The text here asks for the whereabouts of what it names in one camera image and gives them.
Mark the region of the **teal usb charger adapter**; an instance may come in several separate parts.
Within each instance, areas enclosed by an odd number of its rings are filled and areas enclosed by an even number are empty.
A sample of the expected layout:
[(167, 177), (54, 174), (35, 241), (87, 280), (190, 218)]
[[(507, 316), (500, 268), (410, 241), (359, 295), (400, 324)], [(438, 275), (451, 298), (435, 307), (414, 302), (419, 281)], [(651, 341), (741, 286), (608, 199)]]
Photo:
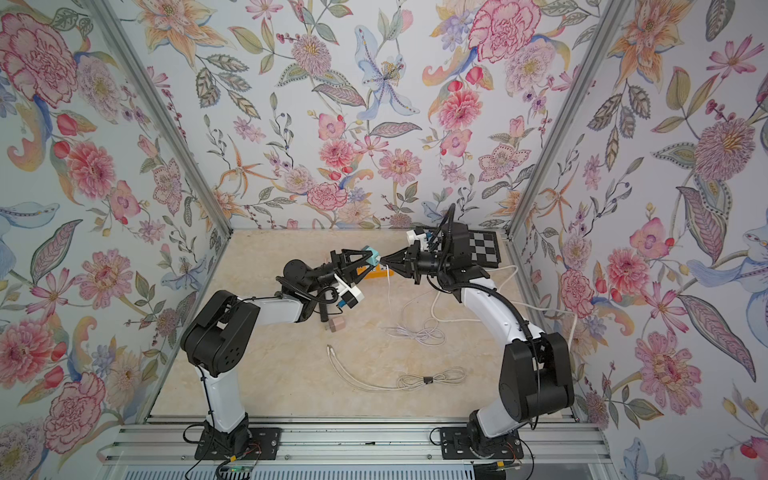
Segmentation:
[(371, 246), (365, 246), (364, 251), (369, 253), (368, 258), (366, 259), (366, 262), (369, 265), (377, 266), (380, 263), (381, 255), (376, 249), (372, 248)]

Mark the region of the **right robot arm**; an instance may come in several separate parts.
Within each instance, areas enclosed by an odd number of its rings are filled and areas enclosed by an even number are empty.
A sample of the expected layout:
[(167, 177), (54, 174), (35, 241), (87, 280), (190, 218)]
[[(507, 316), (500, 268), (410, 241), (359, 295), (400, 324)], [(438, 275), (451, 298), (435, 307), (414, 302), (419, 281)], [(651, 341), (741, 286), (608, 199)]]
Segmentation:
[(449, 454), (492, 458), (519, 453), (521, 427), (536, 427), (544, 415), (575, 401), (569, 343), (530, 323), (491, 279), (500, 264), (492, 236), (454, 219), (448, 209), (438, 226), (407, 233), (407, 247), (380, 263), (414, 282), (427, 280), (470, 310), (503, 349), (498, 395), (473, 411), (462, 441), (445, 441)]

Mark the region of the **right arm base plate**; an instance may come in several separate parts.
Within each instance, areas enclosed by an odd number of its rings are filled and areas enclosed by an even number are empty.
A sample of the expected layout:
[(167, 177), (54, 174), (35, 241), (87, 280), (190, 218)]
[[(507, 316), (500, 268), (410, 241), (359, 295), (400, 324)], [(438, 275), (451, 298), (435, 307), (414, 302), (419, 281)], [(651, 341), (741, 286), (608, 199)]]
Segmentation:
[(438, 437), (430, 440), (441, 449), (444, 460), (503, 460), (515, 461), (525, 457), (518, 433), (512, 431), (495, 438), (467, 427), (440, 427)]

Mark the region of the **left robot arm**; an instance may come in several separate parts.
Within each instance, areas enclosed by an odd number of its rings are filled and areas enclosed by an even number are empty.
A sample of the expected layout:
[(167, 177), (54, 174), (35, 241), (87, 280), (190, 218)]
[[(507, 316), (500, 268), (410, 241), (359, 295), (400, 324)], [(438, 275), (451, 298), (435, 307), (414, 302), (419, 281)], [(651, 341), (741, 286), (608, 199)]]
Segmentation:
[(241, 297), (228, 290), (211, 296), (181, 340), (207, 406), (205, 420), (198, 424), (202, 432), (195, 459), (238, 459), (264, 448), (249, 428), (237, 374), (254, 329), (301, 323), (314, 313), (327, 320), (331, 306), (355, 307), (364, 299), (358, 284), (379, 261), (370, 247), (333, 251), (328, 262), (316, 267), (293, 259), (276, 277), (280, 289), (272, 296)]

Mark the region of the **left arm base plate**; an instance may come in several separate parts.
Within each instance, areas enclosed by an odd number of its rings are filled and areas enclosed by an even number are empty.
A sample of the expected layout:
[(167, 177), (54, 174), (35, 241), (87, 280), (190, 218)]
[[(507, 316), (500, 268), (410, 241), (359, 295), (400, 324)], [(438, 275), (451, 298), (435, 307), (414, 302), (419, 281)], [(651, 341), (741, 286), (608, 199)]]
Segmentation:
[(235, 458), (236, 461), (275, 460), (283, 430), (280, 428), (241, 428), (222, 433), (205, 426), (196, 441), (195, 460), (218, 460)]

